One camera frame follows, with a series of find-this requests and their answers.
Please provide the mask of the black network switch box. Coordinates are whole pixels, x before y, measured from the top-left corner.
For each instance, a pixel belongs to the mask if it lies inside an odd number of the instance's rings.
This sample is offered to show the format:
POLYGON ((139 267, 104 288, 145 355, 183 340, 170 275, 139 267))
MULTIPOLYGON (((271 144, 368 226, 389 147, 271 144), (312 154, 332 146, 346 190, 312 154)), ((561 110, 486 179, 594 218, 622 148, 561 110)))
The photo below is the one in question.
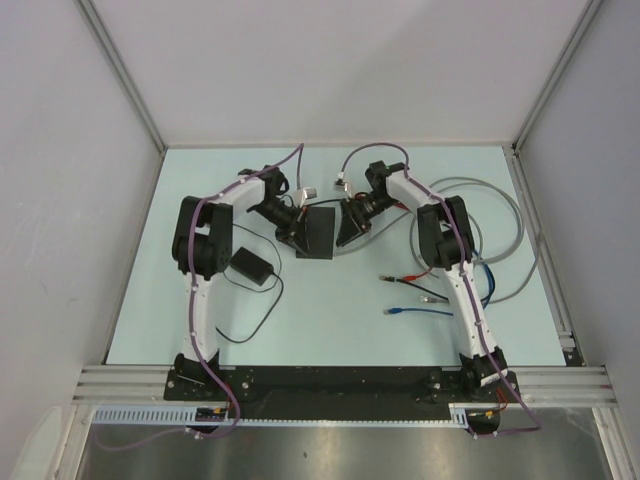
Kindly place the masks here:
POLYGON ((335 243, 334 207, 310 207, 307 213, 306 233, 308 251, 296 253, 298 259, 332 260, 335 243))

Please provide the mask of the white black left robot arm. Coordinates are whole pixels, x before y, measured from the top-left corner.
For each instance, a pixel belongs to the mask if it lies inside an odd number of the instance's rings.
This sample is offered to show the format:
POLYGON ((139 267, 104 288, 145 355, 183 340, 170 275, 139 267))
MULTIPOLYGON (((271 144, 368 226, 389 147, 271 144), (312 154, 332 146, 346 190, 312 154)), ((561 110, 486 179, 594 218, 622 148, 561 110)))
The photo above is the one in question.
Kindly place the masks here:
POLYGON ((197 398, 214 397, 221 376, 214 370, 219 346, 207 333, 209 293, 214 277, 223 273, 232 258, 233 223, 241 214, 257 212, 275 226, 277 241, 299 254, 310 252, 308 209, 289 206, 280 199, 289 188, 277 166, 261 171, 244 169, 221 193, 212 197, 183 198, 171 254, 184 275, 188 292, 188 331, 183 350, 176 356, 176 382, 184 382, 197 398))

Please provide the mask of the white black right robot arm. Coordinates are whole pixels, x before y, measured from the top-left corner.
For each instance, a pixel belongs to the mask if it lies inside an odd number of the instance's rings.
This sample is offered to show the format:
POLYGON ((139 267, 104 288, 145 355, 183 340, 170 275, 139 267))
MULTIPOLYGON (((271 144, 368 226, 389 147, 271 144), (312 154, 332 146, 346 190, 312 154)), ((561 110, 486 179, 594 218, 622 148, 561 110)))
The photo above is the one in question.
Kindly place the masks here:
POLYGON ((465 203, 445 198, 422 185, 407 166, 379 161, 365 172, 371 191, 340 201, 336 245, 345 246, 371 229, 371 219, 393 205, 404 205, 416 219, 418 246, 426 265, 443 286, 458 327, 461 388, 473 401, 484 401, 501 385, 511 390, 508 365, 493 337, 474 280, 474 239, 465 203))

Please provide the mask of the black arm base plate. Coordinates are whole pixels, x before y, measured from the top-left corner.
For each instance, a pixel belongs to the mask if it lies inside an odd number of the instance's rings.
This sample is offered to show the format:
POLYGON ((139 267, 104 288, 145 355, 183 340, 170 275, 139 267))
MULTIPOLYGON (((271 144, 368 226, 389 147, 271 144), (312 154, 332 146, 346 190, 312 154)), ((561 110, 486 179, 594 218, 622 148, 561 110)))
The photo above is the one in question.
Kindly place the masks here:
POLYGON ((478 398, 471 396, 460 368, 237 366, 218 370, 216 375, 237 398, 241 416, 246 408, 261 413, 287 408, 370 412, 404 407, 413 412, 421 404, 468 404, 479 410, 498 402, 516 402, 501 385, 478 398))

